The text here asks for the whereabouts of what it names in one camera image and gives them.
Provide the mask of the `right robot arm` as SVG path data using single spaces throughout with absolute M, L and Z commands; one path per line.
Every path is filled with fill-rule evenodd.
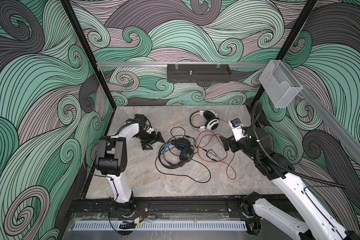
M 281 155 L 265 149 L 266 133 L 255 126 L 245 127 L 239 119 L 229 123 L 233 135 L 221 137 L 226 151 L 242 151 L 256 168 L 271 180 L 289 199 L 302 220 L 272 205 L 265 197 L 252 192 L 243 198 L 242 210 L 247 218 L 264 218 L 294 240 L 358 240 L 359 235 L 347 230 L 325 209 L 299 173 Z

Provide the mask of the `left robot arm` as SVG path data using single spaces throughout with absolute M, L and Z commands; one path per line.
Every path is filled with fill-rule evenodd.
M 141 141 L 143 150 L 152 150 L 152 145 L 164 139 L 156 132 L 151 122 L 143 115 L 128 119 L 114 135 L 99 139 L 95 159 L 95 169 L 100 171 L 100 177 L 106 178 L 112 188 L 111 204 L 115 209 L 133 212 L 135 200 L 124 172 L 128 164 L 128 143 L 133 138 Z

